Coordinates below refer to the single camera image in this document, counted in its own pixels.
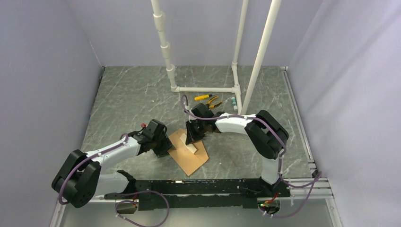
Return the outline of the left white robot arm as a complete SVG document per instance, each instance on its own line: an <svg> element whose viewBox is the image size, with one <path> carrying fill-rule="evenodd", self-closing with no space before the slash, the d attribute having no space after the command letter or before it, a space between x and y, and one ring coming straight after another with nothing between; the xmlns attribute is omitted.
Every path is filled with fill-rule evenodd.
<svg viewBox="0 0 401 227"><path fill-rule="evenodd" d="M114 194L125 199L137 191L136 179L126 171L105 174L108 168L132 157L153 151L157 157L165 157L174 148L167 136L167 127L152 119L141 129L121 135L120 139L106 147L89 152L72 151L52 181L61 205L75 208L86 205L93 197Z"/></svg>

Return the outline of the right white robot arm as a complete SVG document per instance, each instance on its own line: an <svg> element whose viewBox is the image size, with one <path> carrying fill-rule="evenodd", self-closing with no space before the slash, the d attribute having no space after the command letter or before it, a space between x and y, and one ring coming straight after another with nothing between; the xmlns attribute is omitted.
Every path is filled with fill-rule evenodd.
<svg viewBox="0 0 401 227"><path fill-rule="evenodd" d="M289 133L269 112L260 110L251 115L213 113L205 104L198 104L186 113L193 117L185 123L187 145L202 140L207 132L247 135L262 156L261 192L272 196L279 190L283 184L282 156Z"/></svg>

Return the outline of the tan paper letter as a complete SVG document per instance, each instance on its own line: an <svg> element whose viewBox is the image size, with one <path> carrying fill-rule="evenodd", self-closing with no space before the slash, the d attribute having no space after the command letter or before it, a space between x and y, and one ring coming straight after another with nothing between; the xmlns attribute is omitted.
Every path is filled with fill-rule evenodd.
<svg viewBox="0 0 401 227"><path fill-rule="evenodd" d="M182 134L181 136L180 136L180 140L182 141L182 143L186 146L186 148L191 152L191 153L193 153L193 154L195 154L196 153L196 151L197 151L197 148L193 145L193 144L186 144L186 139L187 139L187 135L186 134Z"/></svg>

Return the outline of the brown paper envelope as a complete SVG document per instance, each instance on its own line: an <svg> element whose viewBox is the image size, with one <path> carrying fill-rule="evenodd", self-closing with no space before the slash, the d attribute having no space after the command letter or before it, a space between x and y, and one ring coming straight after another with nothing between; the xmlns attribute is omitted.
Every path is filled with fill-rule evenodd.
<svg viewBox="0 0 401 227"><path fill-rule="evenodd" d="M186 130L179 128L169 136L173 148L168 153L185 174L190 176L208 161L209 156L202 141L193 144L197 151L195 154L191 153L180 140L182 134L186 134Z"/></svg>

